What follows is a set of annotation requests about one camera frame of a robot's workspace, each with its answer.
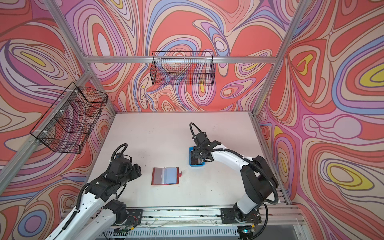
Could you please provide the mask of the red leather card holder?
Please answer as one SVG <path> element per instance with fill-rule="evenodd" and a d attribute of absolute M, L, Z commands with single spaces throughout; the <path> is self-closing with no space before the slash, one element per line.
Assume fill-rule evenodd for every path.
<path fill-rule="evenodd" d="M 153 168 L 151 185 L 177 185 L 181 176 L 179 167 Z"/>

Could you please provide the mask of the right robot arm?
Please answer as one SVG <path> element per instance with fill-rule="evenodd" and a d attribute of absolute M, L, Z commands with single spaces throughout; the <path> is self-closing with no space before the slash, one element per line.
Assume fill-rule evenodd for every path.
<path fill-rule="evenodd" d="M 223 209 L 222 220 L 245 223 L 261 206 L 279 203 L 278 180 L 263 157 L 246 157 L 226 148 L 219 141 L 210 141 L 207 133 L 195 123 L 189 123 L 189 128 L 195 143 L 190 153 L 192 166 L 218 162 L 241 175 L 245 194 L 232 208 Z"/>

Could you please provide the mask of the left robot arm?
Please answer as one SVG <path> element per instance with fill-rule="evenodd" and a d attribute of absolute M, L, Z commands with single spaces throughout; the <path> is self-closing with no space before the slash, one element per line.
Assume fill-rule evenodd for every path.
<path fill-rule="evenodd" d="M 49 234 L 49 240 L 95 240 L 113 225 L 127 232 L 139 224 L 118 200 L 127 183 L 142 175 L 141 167 L 124 154 L 127 147 L 126 143 L 118 146 L 107 169 L 81 188 L 75 207 Z"/>

